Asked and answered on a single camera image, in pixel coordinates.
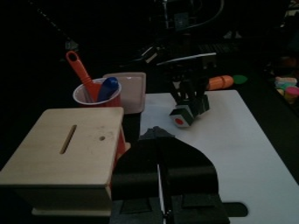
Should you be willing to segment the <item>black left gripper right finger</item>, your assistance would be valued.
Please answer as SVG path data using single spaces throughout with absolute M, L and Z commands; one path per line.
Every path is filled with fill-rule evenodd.
M 155 146 L 166 223 L 230 224 L 210 159 L 159 127 Z

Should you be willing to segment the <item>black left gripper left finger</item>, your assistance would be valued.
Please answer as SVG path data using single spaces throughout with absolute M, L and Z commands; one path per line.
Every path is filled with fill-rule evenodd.
M 108 224 L 163 224 L 154 129 L 139 137 L 116 162 L 111 195 Z

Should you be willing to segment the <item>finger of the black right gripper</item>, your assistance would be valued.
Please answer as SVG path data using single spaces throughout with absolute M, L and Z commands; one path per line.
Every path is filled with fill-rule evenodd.
M 176 105 L 190 103 L 194 99 L 191 82 L 188 80 L 174 81 L 171 87 L 171 95 Z
M 207 77 L 200 77 L 196 81 L 195 81 L 195 102 L 199 102 L 204 95 L 206 95 L 206 90 L 208 88 L 210 85 L 210 79 Z

